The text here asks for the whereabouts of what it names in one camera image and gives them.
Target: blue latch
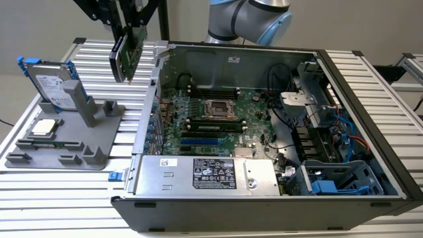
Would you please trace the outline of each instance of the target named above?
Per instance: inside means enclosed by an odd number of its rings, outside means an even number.
[[[123,179],[123,174],[124,173],[120,173],[120,172],[110,172],[108,173],[108,182],[122,182]]]
[[[336,189],[332,180],[318,180],[311,183],[311,188],[316,195],[367,195],[370,190],[368,186],[358,189]]]

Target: blue cable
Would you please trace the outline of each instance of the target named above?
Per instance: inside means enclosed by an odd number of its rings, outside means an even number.
[[[344,123],[347,123],[351,127],[351,135],[354,134],[354,124],[351,121],[348,121],[344,117],[339,116],[339,115],[332,115],[332,117],[338,118],[339,120],[342,120]]]
[[[352,156],[354,140],[350,138],[350,150],[343,163],[348,163]]]
[[[354,124],[351,121],[348,121],[344,117],[339,116],[339,115],[332,115],[332,117],[338,118],[339,120],[342,120],[344,123],[347,123],[351,127],[351,135],[354,134]],[[352,156],[352,150],[354,150],[354,140],[352,138],[350,138],[350,150],[348,150],[348,154],[347,157],[344,159],[344,163],[350,162],[351,156]]]

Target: gray parts holder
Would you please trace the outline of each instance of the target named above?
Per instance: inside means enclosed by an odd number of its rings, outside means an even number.
[[[6,157],[8,168],[104,169],[126,107],[116,101],[95,104],[92,97],[87,101],[80,88],[79,80],[63,86],[78,112],[56,113],[51,103],[39,103],[43,111]]]

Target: hard drive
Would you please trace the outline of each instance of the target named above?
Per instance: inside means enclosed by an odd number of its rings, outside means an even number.
[[[76,111],[71,95],[64,92],[63,84],[67,80],[79,80],[75,64],[68,60],[63,62],[42,61],[39,58],[18,57],[18,65],[31,79],[46,103],[52,103],[56,111]],[[82,87],[86,100],[88,96]]]

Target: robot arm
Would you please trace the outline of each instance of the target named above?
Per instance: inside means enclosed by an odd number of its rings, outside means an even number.
[[[288,8],[287,0],[211,0],[206,42],[236,44],[242,37],[258,45],[272,45],[290,27]]]
[[[123,25],[116,0],[74,0],[92,20],[102,20],[111,26],[115,46],[110,55],[116,82],[132,80],[140,56],[143,42],[147,38],[146,26],[162,0],[148,0],[148,4],[138,11],[135,0],[120,0],[120,9],[126,19]]]

